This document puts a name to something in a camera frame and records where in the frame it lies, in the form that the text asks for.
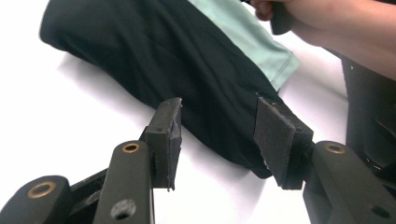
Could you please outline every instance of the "dark green fabric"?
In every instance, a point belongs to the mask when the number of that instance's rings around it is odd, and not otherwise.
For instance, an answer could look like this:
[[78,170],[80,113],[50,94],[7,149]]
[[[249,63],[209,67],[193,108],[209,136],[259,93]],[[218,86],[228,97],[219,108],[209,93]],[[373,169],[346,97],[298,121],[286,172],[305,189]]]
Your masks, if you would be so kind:
[[50,0],[40,36],[97,65],[154,108],[183,99],[182,123],[228,161],[270,176],[253,140],[261,70],[185,0]]

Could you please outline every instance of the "mint green lining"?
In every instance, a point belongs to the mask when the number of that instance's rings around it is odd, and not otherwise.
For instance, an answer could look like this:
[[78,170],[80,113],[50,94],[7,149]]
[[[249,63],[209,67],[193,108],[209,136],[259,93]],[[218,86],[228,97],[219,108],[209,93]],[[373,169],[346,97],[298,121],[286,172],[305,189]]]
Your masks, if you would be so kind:
[[258,20],[238,0],[189,0],[206,15],[251,61],[258,65],[279,90],[297,69],[299,61],[275,42]]

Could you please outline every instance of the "garment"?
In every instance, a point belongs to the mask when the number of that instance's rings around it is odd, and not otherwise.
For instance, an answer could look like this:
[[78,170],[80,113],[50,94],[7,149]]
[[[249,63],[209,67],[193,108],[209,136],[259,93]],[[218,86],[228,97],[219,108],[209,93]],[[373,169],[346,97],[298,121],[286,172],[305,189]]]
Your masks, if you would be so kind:
[[97,65],[154,108],[183,99],[182,124],[228,161],[271,173],[253,139],[262,70],[186,0],[50,0],[41,39]]
[[253,61],[276,89],[297,69],[294,54],[275,42],[251,15],[235,0],[189,0]]

